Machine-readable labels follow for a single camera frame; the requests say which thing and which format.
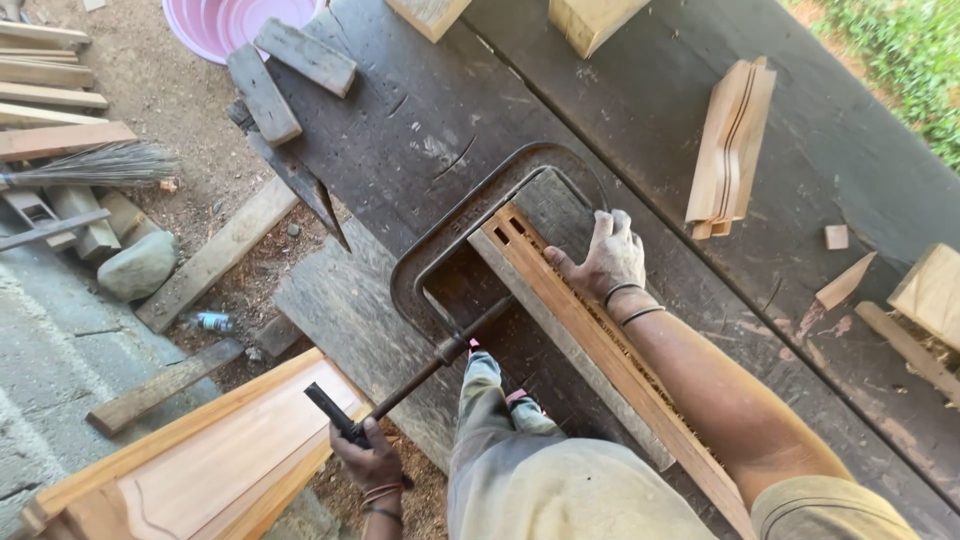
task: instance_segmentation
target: pink bucket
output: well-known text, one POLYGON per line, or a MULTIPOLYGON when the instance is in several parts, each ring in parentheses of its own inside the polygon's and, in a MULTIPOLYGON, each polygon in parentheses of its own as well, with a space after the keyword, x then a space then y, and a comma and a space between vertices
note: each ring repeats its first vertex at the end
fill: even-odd
POLYGON ((174 36, 198 56, 216 63, 227 63, 237 47, 253 41, 268 18, 300 28, 316 8, 317 0, 163 0, 174 36))

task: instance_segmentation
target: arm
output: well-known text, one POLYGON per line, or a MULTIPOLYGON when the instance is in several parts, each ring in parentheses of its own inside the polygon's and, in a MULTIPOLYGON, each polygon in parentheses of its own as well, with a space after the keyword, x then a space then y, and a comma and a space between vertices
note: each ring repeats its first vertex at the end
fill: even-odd
POLYGON ((373 418, 365 419, 363 427, 372 446, 370 450, 350 444, 332 425, 330 448, 344 462, 350 479, 367 494, 367 499, 389 492, 365 506, 367 522, 363 529, 363 540, 400 540, 403 537, 402 488, 377 488, 402 485, 403 465, 399 454, 390 446, 373 418))
MULTIPOLYGON (((587 260, 577 266, 563 251, 544 254, 581 295, 603 302, 615 285, 645 286, 643 244, 630 231, 630 216, 597 212, 587 260)), ((657 301, 643 288, 613 293, 613 321, 657 301)), ((657 373, 665 390, 724 463, 747 508, 767 487, 785 479, 822 475, 852 481, 840 459, 769 388, 712 343, 666 311, 654 311, 623 329, 657 373)))

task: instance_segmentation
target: green plant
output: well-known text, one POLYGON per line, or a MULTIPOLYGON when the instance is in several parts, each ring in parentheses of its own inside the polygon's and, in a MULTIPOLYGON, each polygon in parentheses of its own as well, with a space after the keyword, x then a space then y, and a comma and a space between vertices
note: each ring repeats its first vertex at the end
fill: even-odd
POLYGON ((838 30, 896 96, 892 112, 960 173, 960 2, 817 0, 827 16, 814 33, 838 30))

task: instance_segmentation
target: wooden workbench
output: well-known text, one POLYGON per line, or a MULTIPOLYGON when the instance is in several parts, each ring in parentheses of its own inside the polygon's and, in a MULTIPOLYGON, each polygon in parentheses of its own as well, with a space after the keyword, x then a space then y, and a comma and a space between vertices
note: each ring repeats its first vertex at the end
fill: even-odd
MULTIPOLYGON (((358 77, 341 100, 268 62, 303 126, 287 148, 398 257, 520 146, 568 146, 634 217, 668 307, 777 392, 922 535, 951 537, 960 414, 850 307, 824 314, 813 294, 870 249, 860 238, 881 257, 856 299, 874 301, 914 251, 956 241, 960 228, 940 219, 960 204, 957 189, 942 189, 956 178, 773 0, 650 7, 580 61, 545 0, 474 0, 436 45, 381 0, 334 1, 306 31, 357 61, 358 77), (694 243, 682 219, 709 90, 733 61, 761 54, 779 75, 750 216, 728 238, 694 243), (892 185, 917 170, 909 187, 892 185), (860 236, 828 253, 822 228, 844 218, 860 236)), ((434 284, 467 322, 495 289, 474 262, 464 254, 451 262, 460 272, 434 284)), ((581 432, 577 411, 550 391, 559 385, 544 356, 555 349, 522 313, 500 325, 491 349, 507 374, 581 432)))

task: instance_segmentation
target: rock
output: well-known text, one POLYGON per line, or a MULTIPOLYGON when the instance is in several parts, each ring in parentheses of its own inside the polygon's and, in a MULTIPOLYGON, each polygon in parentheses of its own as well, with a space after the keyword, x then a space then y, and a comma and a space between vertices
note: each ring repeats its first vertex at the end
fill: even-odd
POLYGON ((97 271, 97 283, 124 302, 146 298, 170 277, 179 251, 172 234, 147 234, 105 262, 97 271))

